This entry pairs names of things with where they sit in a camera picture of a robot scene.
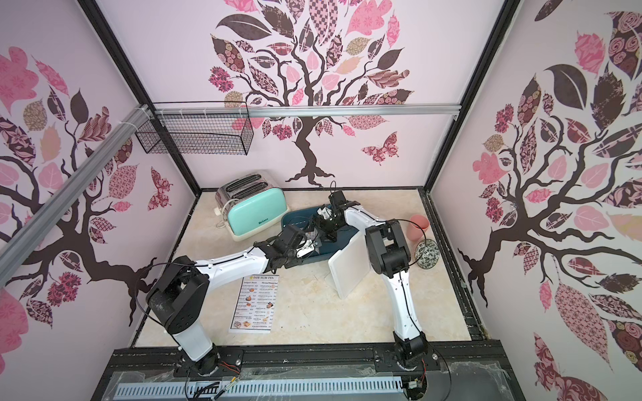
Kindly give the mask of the white acrylic menu holder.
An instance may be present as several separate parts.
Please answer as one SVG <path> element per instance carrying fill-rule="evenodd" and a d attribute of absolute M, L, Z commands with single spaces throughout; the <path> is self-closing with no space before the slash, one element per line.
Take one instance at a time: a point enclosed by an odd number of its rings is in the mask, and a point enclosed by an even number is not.
<path fill-rule="evenodd" d="M 357 232 L 328 264 L 334 289 L 340 299 L 346 299 L 371 271 L 364 233 Z"/>

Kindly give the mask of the old printed menu sheet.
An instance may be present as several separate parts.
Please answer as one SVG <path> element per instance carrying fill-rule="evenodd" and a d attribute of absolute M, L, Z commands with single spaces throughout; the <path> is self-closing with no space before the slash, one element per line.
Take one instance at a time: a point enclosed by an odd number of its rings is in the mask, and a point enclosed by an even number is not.
<path fill-rule="evenodd" d="M 270 333 L 279 290 L 278 275 L 244 277 L 232 315 L 230 332 Z"/>

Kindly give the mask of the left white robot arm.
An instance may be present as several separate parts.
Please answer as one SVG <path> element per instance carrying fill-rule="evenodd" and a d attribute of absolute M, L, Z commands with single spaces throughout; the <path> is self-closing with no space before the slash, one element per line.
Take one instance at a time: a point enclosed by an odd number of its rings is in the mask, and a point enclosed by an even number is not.
<path fill-rule="evenodd" d="M 150 289 L 147 305 L 188 362 L 216 366 L 219 352 L 200 322 L 207 294 L 244 277 L 296 267 L 317 251 L 318 241 L 318 230 L 287 225 L 276 236 L 226 257 L 178 257 Z"/>

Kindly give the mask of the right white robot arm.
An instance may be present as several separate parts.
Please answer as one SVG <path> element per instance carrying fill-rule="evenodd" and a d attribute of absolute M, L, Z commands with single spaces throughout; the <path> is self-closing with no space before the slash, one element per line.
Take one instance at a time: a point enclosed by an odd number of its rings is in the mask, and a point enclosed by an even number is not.
<path fill-rule="evenodd" d="M 411 250 L 399 221 L 375 217 L 359 202 L 336 191 L 330 194 L 329 205 L 317 210 L 314 225 L 326 240 L 346 227 L 357 231 L 328 260 L 334 287 L 345 299 L 370 272 L 381 277 L 392 305 L 398 364 L 413 369 L 431 349 L 411 297 Z"/>

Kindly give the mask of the teal plastic bin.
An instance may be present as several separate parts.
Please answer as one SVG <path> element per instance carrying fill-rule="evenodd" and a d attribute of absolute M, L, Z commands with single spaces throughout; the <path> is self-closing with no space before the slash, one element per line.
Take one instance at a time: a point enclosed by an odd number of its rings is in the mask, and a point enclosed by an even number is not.
<path fill-rule="evenodd" d="M 310 207 L 294 212 L 286 213 L 281 219 L 281 227 L 294 225 L 299 229 L 305 230 L 311 222 L 312 216 L 317 212 L 319 207 Z M 337 241 L 330 242 L 322 240 L 321 237 L 316 239 L 319 245 L 318 250 L 310 253 L 305 257 L 303 265 L 329 260 L 336 252 L 344 249 L 349 241 L 357 234 L 358 230 L 354 227 L 346 226 L 338 230 Z"/>

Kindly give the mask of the mint green toaster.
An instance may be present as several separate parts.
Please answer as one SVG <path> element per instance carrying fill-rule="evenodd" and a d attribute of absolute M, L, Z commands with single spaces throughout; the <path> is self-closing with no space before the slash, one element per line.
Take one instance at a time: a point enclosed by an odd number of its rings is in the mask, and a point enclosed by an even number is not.
<path fill-rule="evenodd" d="M 290 212 L 284 191 L 264 170 L 228 182 L 216 192 L 222 223 L 235 242 L 266 230 Z"/>

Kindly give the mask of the pink plastic cup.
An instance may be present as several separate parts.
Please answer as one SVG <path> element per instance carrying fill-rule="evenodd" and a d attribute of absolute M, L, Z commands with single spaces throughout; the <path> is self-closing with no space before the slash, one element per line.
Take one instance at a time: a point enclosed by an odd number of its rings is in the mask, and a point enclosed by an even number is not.
<path fill-rule="evenodd" d="M 414 215 L 410 218 L 406 237 L 410 242 L 420 242 L 426 239 L 426 232 L 430 228 L 430 222 L 423 215 Z"/>

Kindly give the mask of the aluminium rail back wall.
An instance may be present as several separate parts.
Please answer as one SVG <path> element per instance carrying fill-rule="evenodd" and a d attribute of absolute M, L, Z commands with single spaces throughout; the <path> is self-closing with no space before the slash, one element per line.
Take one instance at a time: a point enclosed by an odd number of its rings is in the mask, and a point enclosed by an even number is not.
<path fill-rule="evenodd" d="M 178 115 L 202 115 L 214 117 L 215 115 L 237 115 L 249 118 L 268 117 L 314 117 L 331 116 L 347 117 L 360 115 L 455 115 L 458 116 L 461 105 L 456 104 L 426 104 L 426 105 L 350 105 L 350 106 L 279 106 L 279 107 L 248 107 L 241 103 L 237 107 L 164 107 L 155 105 L 155 116 L 169 117 Z"/>

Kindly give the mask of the aluminium rail wall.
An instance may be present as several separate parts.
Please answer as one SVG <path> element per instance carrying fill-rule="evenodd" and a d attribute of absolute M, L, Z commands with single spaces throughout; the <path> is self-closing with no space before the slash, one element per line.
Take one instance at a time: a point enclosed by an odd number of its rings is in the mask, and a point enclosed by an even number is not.
<path fill-rule="evenodd" d="M 155 105 L 155 116 L 169 117 L 178 115 L 202 115 L 214 117 L 215 115 L 237 115 L 249 118 L 268 117 L 314 117 L 331 116 L 347 117 L 360 115 L 455 115 L 458 116 L 461 105 L 456 104 L 426 104 L 426 105 L 350 105 L 350 106 L 279 106 L 279 107 L 248 107 L 241 103 L 237 107 L 164 107 Z"/>
<path fill-rule="evenodd" d="M 72 204 L 82 195 L 108 161 L 145 122 L 150 120 L 146 105 L 138 105 L 120 122 L 77 171 L 71 174 L 48 201 L 34 214 L 33 219 L 11 238 L 1 250 L 1 286 L 5 287 L 28 256 L 48 235 Z"/>

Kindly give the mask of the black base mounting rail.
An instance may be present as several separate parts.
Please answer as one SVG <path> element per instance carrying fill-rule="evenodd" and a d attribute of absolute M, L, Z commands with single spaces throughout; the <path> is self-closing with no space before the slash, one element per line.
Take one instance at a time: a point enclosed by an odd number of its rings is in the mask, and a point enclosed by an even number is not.
<path fill-rule="evenodd" d="M 228 400 L 523 400 L 503 346 L 495 340 L 437 342 L 413 369 L 403 369 L 391 343 L 224 346 L 211 374 L 200 375 L 176 348 L 113 352 L 93 400 L 113 400 L 118 384 L 257 379 L 394 377 L 404 395 L 298 396 Z"/>

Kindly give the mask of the aluminium rail left wall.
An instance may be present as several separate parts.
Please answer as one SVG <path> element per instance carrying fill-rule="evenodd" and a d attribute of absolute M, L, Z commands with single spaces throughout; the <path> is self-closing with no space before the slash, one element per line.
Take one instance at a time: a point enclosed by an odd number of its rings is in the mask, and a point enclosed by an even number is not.
<path fill-rule="evenodd" d="M 48 201 L 34 214 L 33 219 L 11 238 L 1 250 L 1 286 L 5 287 L 28 256 L 48 235 L 72 204 L 82 195 L 108 161 L 145 122 L 150 120 L 146 105 L 138 105 L 120 122 L 77 171 L 71 174 Z"/>

